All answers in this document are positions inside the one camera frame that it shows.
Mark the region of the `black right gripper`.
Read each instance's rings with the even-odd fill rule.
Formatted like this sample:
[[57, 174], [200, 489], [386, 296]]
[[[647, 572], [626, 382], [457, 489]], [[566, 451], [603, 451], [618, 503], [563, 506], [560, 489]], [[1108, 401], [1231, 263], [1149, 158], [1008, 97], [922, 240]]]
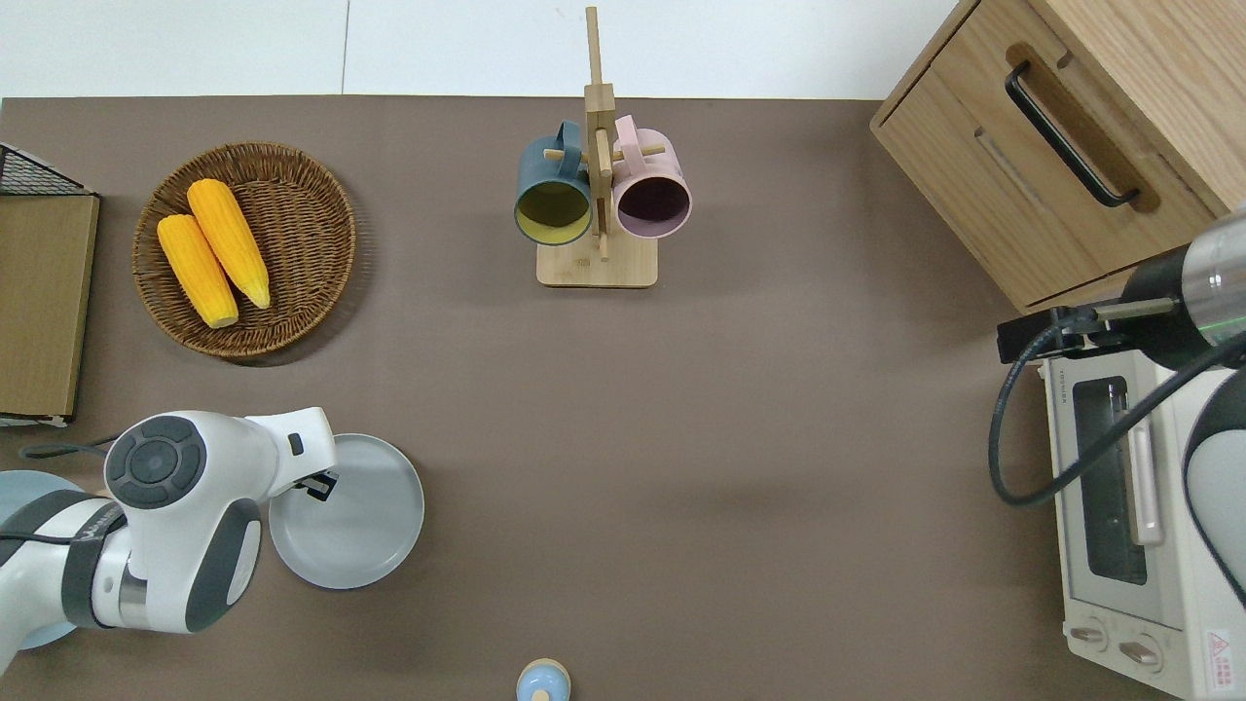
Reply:
[[1057, 327], [1047, 346], [1047, 356], [1099, 356], [1120, 351], [1120, 332], [1101, 319], [1094, 308], [1053, 308], [1050, 314], [1027, 314], [997, 325], [997, 352], [1001, 364], [1014, 364], [1034, 337]]

